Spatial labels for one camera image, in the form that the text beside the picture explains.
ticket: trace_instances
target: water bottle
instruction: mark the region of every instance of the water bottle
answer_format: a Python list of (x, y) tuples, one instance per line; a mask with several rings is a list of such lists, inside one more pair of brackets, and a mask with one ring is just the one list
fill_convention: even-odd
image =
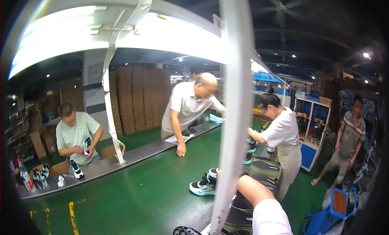
[(25, 184), (28, 190), (35, 192), (36, 188), (32, 180), (30, 179), (30, 175), (28, 174), (26, 168), (23, 165), (22, 159), (18, 158), (17, 161), (19, 162), (20, 177), (22, 178), (22, 180), (24, 180), (23, 183)]

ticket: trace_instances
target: bald man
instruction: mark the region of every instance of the bald man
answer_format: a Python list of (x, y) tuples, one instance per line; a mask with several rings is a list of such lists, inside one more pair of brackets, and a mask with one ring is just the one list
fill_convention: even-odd
[(174, 87), (162, 118), (161, 138), (176, 136), (178, 156), (186, 153), (182, 131), (205, 110), (210, 108), (225, 116), (226, 108), (214, 96), (216, 90), (216, 77), (210, 73), (202, 73), (196, 81), (181, 82)]

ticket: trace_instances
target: white polo shirt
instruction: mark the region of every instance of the white polo shirt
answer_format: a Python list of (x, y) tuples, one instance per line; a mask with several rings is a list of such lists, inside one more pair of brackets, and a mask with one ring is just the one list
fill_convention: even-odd
[(170, 109), (180, 112), (178, 121), (180, 122), (181, 131), (187, 129), (208, 108), (218, 112), (226, 109), (215, 96), (212, 96), (210, 99), (197, 99), (194, 92), (194, 83), (181, 82), (174, 87), (162, 118), (162, 129), (164, 131), (173, 132), (170, 125)]

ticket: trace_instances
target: white t-shirt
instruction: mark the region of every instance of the white t-shirt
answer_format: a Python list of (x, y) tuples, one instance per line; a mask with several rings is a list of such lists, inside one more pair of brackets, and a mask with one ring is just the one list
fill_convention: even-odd
[(293, 235), (288, 216), (274, 199), (262, 200), (252, 214), (252, 235)]
[(180, 122), (181, 131), (185, 130), (208, 108), (218, 112), (226, 109), (215, 96), (212, 96), (210, 99), (197, 99), (194, 92), (194, 83), (181, 82), (174, 87), (162, 118), (162, 129), (164, 131), (173, 132), (170, 125), (170, 109), (180, 112), (178, 121)]
[(285, 108), (286, 111), (282, 111), (267, 130), (262, 132), (262, 138), (272, 147), (277, 147), (281, 142), (290, 145), (297, 145), (298, 143), (296, 115), (289, 107)]

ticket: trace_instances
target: white pole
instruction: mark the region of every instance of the white pole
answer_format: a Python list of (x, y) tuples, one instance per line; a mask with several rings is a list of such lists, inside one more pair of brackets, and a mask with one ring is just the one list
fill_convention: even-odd
[(248, 0), (219, 0), (222, 39), (226, 42), (226, 105), (227, 121), (222, 130), (221, 176), (217, 179), (216, 198), (211, 219), (211, 235), (219, 235), (230, 211), (232, 197), (246, 154), (247, 127), (251, 124), (251, 62), (254, 35)]

